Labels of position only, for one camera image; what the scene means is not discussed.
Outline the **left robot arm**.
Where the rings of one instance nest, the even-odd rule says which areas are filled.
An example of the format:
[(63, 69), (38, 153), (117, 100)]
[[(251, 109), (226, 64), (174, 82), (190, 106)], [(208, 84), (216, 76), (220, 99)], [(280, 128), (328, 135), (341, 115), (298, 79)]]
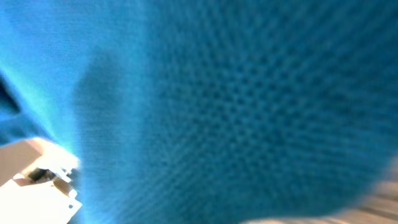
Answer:
[(1, 147), (1, 224), (64, 224), (82, 207), (79, 160), (33, 138)]

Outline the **blue t-shirt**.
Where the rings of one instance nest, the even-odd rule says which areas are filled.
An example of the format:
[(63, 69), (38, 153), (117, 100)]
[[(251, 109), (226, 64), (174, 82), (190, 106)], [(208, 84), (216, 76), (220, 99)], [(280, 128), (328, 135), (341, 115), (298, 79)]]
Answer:
[(397, 155), (397, 1), (2, 1), (1, 144), (34, 137), (82, 223), (338, 212)]

